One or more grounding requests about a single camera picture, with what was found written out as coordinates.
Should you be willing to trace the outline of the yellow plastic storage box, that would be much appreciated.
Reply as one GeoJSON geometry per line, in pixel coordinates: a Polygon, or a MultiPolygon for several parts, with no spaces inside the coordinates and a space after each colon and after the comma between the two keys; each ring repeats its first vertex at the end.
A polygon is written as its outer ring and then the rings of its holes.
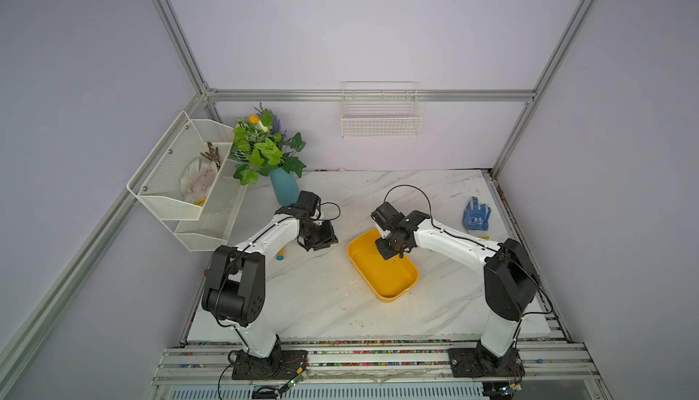
{"type": "Polygon", "coordinates": [[[375,296],[391,303],[417,285],[420,273],[407,255],[385,260],[375,244],[379,238],[376,229],[364,232],[349,243],[347,256],[375,296]]]}

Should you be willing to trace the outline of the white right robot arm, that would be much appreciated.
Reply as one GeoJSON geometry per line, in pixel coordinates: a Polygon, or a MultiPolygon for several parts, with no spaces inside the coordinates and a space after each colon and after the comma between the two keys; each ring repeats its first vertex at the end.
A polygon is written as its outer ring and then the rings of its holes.
{"type": "Polygon", "coordinates": [[[471,236],[435,221],[425,212],[405,215],[387,201],[371,213],[371,219],[380,232],[375,245],[386,261],[422,249],[478,272],[490,313],[477,349],[493,359],[501,359],[511,351],[521,320],[541,286],[521,243],[512,238],[498,243],[471,236]]]}

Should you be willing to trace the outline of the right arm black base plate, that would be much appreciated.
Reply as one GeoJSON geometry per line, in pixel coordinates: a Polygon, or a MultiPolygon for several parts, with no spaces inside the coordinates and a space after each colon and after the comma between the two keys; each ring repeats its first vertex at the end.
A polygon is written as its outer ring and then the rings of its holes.
{"type": "Polygon", "coordinates": [[[489,351],[481,342],[476,347],[450,348],[447,351],[453,377],[514,377],[525,375],[519,350],[510,346],[503,356],[489,351]]]}

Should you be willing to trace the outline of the blue dotted work glove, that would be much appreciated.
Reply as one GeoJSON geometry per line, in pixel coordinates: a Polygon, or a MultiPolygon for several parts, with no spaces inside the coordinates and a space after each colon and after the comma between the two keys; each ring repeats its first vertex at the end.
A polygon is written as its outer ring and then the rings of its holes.
{"type": "Polygon", "coordinates": [[[491,207],[487,203],[481,203],[475,196],[471,196],[462,216],[462,226],[470,232],[487,232],[491,207]]]}

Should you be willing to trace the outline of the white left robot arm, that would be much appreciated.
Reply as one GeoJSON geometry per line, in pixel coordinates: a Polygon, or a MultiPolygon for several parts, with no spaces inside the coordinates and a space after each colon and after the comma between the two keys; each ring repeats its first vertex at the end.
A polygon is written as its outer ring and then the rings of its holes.
{"type": "Polygon", "coordinates": [[[331,220],[321,211],[320,197],[302,191],[296,203],[280,207],[271,221],[249,239],[221,245],[211,259],[201,307],[240,337],[244,352],[267,359],[278,348],[278,336],[262,319],[266,300],[266,261],[289,243],[318,252],[338,243],[331,220]]]}

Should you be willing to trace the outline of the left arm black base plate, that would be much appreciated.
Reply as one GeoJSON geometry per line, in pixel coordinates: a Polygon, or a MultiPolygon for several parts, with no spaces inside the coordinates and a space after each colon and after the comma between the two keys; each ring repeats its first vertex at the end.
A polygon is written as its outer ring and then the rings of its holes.
{"type": "Polygon", "coordinates": [[[255,357],[243,350],[228,355],[233,380],[291,380],[308,366],[307,350],[288,350],[276,338],[268,357],[255,357]]]}

